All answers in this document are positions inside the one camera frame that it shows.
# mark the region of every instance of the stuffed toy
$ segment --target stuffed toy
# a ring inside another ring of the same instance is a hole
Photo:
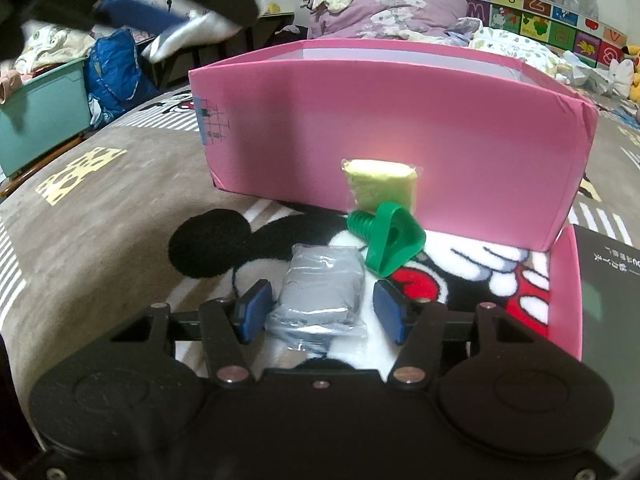
[[[633,102],[640,102],[640,46],[627,45],[623,47],[622,52],[633,57],[634,61],[634,81],[629,91],[629,99]]]

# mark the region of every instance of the blue bag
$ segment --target blue bag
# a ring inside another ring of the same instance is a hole
[[[124,28],[95,42],[84,64],[84,84],[94,129],[159,94],[143,74],[136,42]]]

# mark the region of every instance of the yellow object in plastic wrap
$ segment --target yellow object in plastic wrap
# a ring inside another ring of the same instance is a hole
[[[415,212],[418,172],[413,166],[384,160],[343,160],[342,170],[358,209],[375,213],[383,202]]]

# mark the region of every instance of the teal storage bin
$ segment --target teal storage bin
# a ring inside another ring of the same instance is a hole
[[[27,81],[0,105],[0,166],[9,176],[89,127],[84,59]]]

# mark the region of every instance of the cartoon print blanket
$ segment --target cartoon print blanket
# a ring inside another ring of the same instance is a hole
[[[393,283],[409,298],[430,298],[452,310],[471,311],[492,301],[538,333],[546,336],[549,300],[548,259],[545,254],[427,232],[424,249],[393,273]],[[277,298],[294,244],[355,246],[366,256],[366,245],[346,230],[337,212],[285,204],[270,221],[252,232],[237,211],[213,209],[187,219],[173,234],[168,256],[190,278],[222,276],[216,296],[241,295],[257,280],[270,280]],[[377,320],[372,290],[377,277],[367,272],[360,317],[367,338],[357,342],[336,338],[327,357],[356,368],[376,368],[386,377],[398,355]],[[250,359],[257,376],[267,367],[293,367],[312,355],[292,351],[282,341],[265,336],[254,343]],[[193,348],[188,364],[194,364]],[[179,352],[178,359],[186,355]]]

